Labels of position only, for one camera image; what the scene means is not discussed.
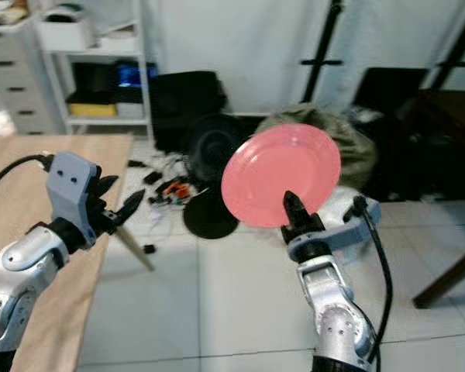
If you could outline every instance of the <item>black pole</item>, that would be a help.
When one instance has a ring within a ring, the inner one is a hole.
[[[340,60],[325,60],[329,44],[331,42],[332,33],[336,27],[336,22],[339,14],[343,10],[343,0],[332,0],[331,5],[329,6],[329,12],[327,18],[325,19],[324,30],[322,31],[322,37],[320,39],[320,44],[315,54],[313,60],[303,60],[301,64],[311,65],[312,70],[310,71],[310,76],[308,77],[307,86],[305,88],[305,93],[303,94],[302,102],[310,102],[313,97],[313,92],[317,84],[317,79],[319,78],[320,69],[324,64],[337,65],[341,64]]]
[[[465,67],[465,62],[462,62],[461,59],[465,54],[465,27],[462,30],[460,36],[458,36],[458,40],[456,40],[455,45],[449,52],[448,57],[444,62],[440,64],[441,69],[437,74],[434,82],[431,85],[431,89],[439,90],[448,76],[450,75],[451,71],[455,67]]]

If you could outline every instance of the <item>fan stand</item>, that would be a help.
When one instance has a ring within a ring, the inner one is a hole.
[[[239,224],[222,200],[220,184],[214,184],[190,200],[184,208],[183,218],[190,232],[205,239],[228,236]]]

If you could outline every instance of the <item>white wall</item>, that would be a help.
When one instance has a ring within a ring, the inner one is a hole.
[[[160,71],[217,71],[234,112],[275,112],[299,101],[309,67],[298,62],[313,56],[329,4],[144,1]],[[460,12],[465,0],[346,0],[328,55],[345,64],[323,69],[315,101],[340,111],[367,67],[431,66],[456,35]]]

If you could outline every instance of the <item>white tile floor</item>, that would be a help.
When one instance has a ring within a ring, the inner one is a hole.
[[[136,147],[135,157],[145,154]],[[144,175],[129,170],[124,195]],[[431,309],[411,303],[465,253],[465,201],[382,207],[395,289],[383,371],[465,371],[465,281]],[[278,232],[240,226],[209,241],[189,234],[180,212],[165,212],[158,225],[155,218],[144,205],[129,223],[142,244],[156,243],[155,273],[115,240],[107,250],[79,372],[309,370],[311,312]],[[374,248],[345,270],[378,324],[384,288]]]

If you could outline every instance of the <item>white drawer cabinet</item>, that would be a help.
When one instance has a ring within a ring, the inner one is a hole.
[[[32,23],[4,30],[0,32],[0,95],[17,133],[64,133]]]

